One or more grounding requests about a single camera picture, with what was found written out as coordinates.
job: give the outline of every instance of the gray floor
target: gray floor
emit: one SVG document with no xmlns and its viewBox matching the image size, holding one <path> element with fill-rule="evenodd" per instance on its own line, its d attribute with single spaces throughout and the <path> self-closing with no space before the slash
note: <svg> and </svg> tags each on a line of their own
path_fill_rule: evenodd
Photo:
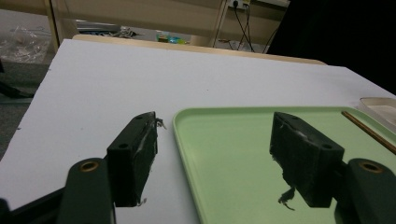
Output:
<svg viewBox="0 0 396 224">
<path fill-rule="evenodd" d="M 3 62 L 5 73 L 0 73 L 0 81 L 20 91 L 35 93 L 47 74 L 48 64 Z M 11 99 L 0 94 L 0 160 L 9 142 L 29 108 L 31 99 Z"/>
</svg>

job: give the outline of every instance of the floor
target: floor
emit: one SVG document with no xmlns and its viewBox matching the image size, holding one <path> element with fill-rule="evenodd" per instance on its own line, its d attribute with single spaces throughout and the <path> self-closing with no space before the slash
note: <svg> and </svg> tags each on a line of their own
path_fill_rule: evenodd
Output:
<svg viewBox="0 0 396 224">
<path fill-rule="evenodd" d="M 55 55 L 48 19 L 0 9 L 0 23 L 0 56 L 4 66 L 0 81 L 20 91 L 35 93 Z M 31 49 L 37 46 L 43 49 L 34 54 Z M 31 100 L 0 94 L 0 160 Z"/>
</svg>

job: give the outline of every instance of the bolt hole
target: bolt hole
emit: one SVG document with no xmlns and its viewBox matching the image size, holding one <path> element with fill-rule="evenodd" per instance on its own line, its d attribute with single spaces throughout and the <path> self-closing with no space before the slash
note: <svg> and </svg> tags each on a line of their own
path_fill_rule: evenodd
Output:
<svg viewBox="0 0 396 224">
<path fill-rule="evenodd" d="M 81 172 L 90 172 L 98 168 L 98 166 L 99 163 L 97 161 L 87 161 L 79 166 L 79 170 Z"/>
<path fill-rule="evenodd" d="M 361 162 L 360 166 L 364 170 L 372 172 L 372 173 L 378 173 L 379 174 L 379 173 L 383 172 L 381 167 L 379 167 L 379 166 L 377 166 L 377 165 L 375 165 L 375 164 L 373 164 L 371 162 L 368 162 L 368 161 Z"/>
<path fill-rule="evenodd" d="M 126 148 L 126 147 L 128 147 L 128 144 L 125 144 L 125 143 L 124 143 L 124 144 L 120 144 L 120 145 L 119 145 L 119 148 Z"/>
<path fill-rule="evenodd" d="M 332 146 L 329 145 L 329 144 L 323 144 L 322 146 L 323 146 L 324 148 L 332 148 Z"/>
</svg>

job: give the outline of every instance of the plastic bag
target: plastic bag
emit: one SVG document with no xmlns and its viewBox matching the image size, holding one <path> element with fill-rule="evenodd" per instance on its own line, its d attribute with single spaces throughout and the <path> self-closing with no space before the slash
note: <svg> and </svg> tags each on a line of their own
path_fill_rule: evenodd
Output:
<svg viewBox="0 0 396 224">
<path fill-rule="evenodd" d="M 0 57 L 4 62 L 42 63 L 50 42 L 18 26 L 12 37 L 0 42 Z"/>
</svg>

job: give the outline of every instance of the tray rim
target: tray rim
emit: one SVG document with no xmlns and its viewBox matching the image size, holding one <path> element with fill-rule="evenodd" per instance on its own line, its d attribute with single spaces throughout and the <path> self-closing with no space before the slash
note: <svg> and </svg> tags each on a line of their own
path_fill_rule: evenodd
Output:
<svg viewBox="0 0 396 224">
<path fill-rule="evenodd" d="M 290 109 L 298 109 L 301 110 L 302 112 L 304 112 L 304 110 L 309 109 L 309 110 L 317 110 L 318 112 L 332 112 L 332 111 L 337 111 L 340 112 L 340 116 L 341 115 L 341 111 L 347 111 L 349 113 L 352 114 L 360 114 L 361 116 L 364 116 L 366 118 L 369 119 L 370 123 L 374 123 L 374 125 L 376 126 L 377 129 L 380 130 L 381 133 L 386 133 L 387 136 L 390 135 L 394 138 L 394 141 L 396 141 L 396 133 L 394 133 L 392 130 L 390 130 L 387 126 L 385 126 L 383 123 L 379 122 L 377 119 L 373 118 L 372 116 L 370 116 L 368 113 L 361 111 L 357 108 L 354 107 L 350 107 L 350 106 L 320 106 L 320 105 L 274 105 L 274 106 L 193 106 L 193 107 L 187 107 L 184 109 L 179 110 L 173 117 L 173 126 L 174 126 L 174 133 L 175 133 L 175 137 L 176 137 L 176 141 L 177 141 L 177 149 L 179 151 L 180 157 L 182 159 L 182 163 L 183 163 L 183 167 L 184 167 L 184 172 L 186 174 L 186 177 L 188 179 L 189 182 L 189 187 L 191 190 L 191 195 L 192 198 L 194 199 L 194 203 L 195 203 L 195 207 L 197 209 L 197 213 L 198 216 L 200 218 L 200 220 L 203 223 L 208 223 L 204 212 L 205 211 L 201 211 L 201 199 L 199 197 L 199 195 L 197 195 L 197 185 L 195 184 L 195 181 L 193 179 L 193 176 L 191 176 L 192 174 L 189 174 L 189 165 L 188 163 L 188 159 L 187 159 L 187 155 L 185 154 L 186 152 L 184 150 L 182 150 L 183 146 L 181 141 L 179 141 L 180 139 L 180 133 L 177 131 L 177 123 L 180 119 L 182 119 L 182 116 L 185 116 L 185 114 L 187 113 L 187 116 L 189 115 L 190 112 L 194 112 L 194 111 L 200 111 L 200 112 L 204 112 L 202 114 L 207 114 L 208 112 L 217 112 L 217 111 L 221 111 L 222 110 L 231 110 L 231 111 L 238 111 L 238 112 L 242 112 L 243 110 L 253 110 L 253 111 L 262 111 L 263 109 L 276 109 L 276 110 L 290 110 Z"/>
</svg>

